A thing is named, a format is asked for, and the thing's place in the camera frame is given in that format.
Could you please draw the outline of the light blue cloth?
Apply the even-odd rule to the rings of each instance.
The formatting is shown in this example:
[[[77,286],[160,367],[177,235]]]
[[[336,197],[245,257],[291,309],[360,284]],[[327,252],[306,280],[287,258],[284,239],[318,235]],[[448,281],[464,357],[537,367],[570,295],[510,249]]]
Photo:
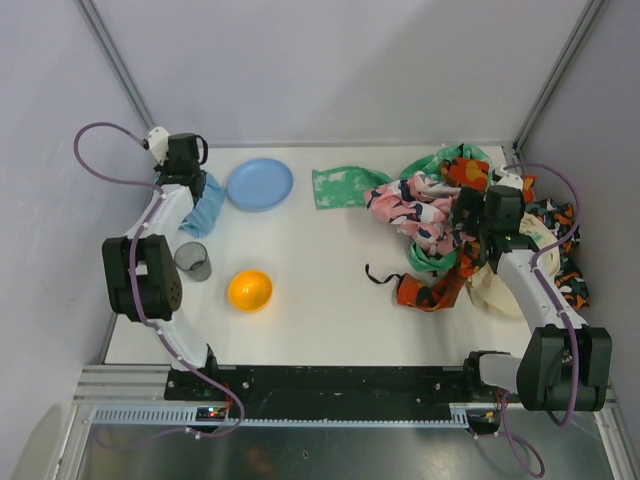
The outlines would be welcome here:
[[[151,231],[173,235],[178,230],[194,238],[209,235],[221,212],[225,190],[208,172],[204,187],[196,198],[187,186],[169,184],[162,187],[161,204],[150,221]]]

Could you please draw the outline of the pink navy patterned cloth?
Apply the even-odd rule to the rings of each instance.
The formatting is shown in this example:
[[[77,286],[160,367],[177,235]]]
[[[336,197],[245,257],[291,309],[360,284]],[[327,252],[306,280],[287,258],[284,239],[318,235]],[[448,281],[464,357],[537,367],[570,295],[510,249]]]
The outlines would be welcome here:
[[[428,256],[445,256],[476,238],[451,222],[461,188],[418,171],[364,193],[373,216],[410,237]]]

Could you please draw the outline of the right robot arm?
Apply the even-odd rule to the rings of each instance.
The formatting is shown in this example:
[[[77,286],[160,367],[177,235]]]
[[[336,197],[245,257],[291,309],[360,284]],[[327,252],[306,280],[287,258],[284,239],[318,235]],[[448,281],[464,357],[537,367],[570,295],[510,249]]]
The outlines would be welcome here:
[[[470,353],[465,362],[478,384],[513,393],[529,411],[599,411],[607,397],[612,339],[567,303],[536,262],[539,248],[521,233],[523,193],[496,185],[461,190],[452,221],[478,240],[480,259],[514,296],[531,331],[522,357]]]

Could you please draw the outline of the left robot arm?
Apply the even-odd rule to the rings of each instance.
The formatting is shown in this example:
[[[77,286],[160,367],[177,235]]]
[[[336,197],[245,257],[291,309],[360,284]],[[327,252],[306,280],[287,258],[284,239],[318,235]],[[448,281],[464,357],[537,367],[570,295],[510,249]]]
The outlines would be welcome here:
[[[102,245],[109,302],[115,313],[154,333],[174,369],[203,371],[216,359],[181,307],[173,244],[180,232],[195,239],[208,236],[225,192],[204,169],[209,152],[201,135],[157,127],[148,133],[146,146],[156,160],[151,203],[125,235]]]

